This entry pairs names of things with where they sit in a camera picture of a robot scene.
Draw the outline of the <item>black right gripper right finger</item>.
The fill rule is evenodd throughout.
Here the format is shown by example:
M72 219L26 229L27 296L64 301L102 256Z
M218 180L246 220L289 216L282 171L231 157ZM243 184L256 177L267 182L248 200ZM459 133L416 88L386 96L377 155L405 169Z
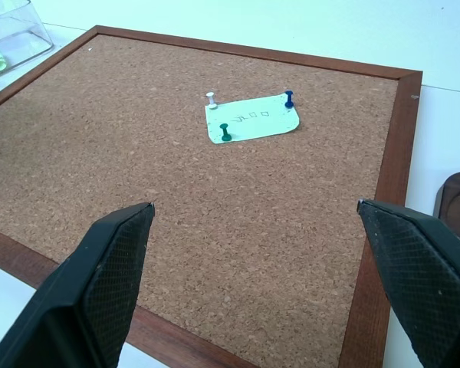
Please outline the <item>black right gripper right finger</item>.
M359 200L383 289L424 368L460 368L460 238L440 219Z

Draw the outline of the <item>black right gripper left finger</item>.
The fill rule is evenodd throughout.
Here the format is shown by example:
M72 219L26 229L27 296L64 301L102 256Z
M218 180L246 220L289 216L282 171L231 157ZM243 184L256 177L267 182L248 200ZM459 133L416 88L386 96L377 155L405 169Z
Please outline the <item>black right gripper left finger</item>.
M0 342L0 368L117 368L155 216L149 202L98 219Z

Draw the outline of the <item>wood-framed cork board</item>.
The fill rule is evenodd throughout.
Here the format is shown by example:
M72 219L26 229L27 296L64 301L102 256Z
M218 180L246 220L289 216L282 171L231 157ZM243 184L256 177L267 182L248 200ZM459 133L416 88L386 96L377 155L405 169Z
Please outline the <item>wood-framed cork board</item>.
M403 204L422 73L96 26L0 91L0 268L38 287L106 214L152 202L128 341L178 368L382 368L357 200ZM300 123L214 144L218 104Z

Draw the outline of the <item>light green paper note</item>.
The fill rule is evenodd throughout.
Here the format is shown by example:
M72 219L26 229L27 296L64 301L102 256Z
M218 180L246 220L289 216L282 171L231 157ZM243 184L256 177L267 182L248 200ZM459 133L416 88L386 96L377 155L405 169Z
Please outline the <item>light green paper note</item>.
M280 135L295 130L300 118L295 106L285 107L287 95L284 93L270 97L217 103L218 107L210 110L205 106L206 126L209 139L214 144L234 143L253 140L267 136ZM219 126L228 124L229 142L222 141Z

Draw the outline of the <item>dark brown wooden tray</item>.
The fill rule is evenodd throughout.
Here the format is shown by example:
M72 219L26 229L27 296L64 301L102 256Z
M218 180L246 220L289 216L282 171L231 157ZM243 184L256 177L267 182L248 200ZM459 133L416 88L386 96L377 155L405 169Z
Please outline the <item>dark brown wooden tray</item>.
M448 177L439 188L433 215L460 238L460 172Z

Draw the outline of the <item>clear plastic container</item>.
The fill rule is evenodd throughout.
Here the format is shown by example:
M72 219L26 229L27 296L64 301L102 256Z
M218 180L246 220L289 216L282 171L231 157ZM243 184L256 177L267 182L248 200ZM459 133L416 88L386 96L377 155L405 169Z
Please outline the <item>clear plastic container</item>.
M0 0L0 52L11 70L54 47L31 0Z

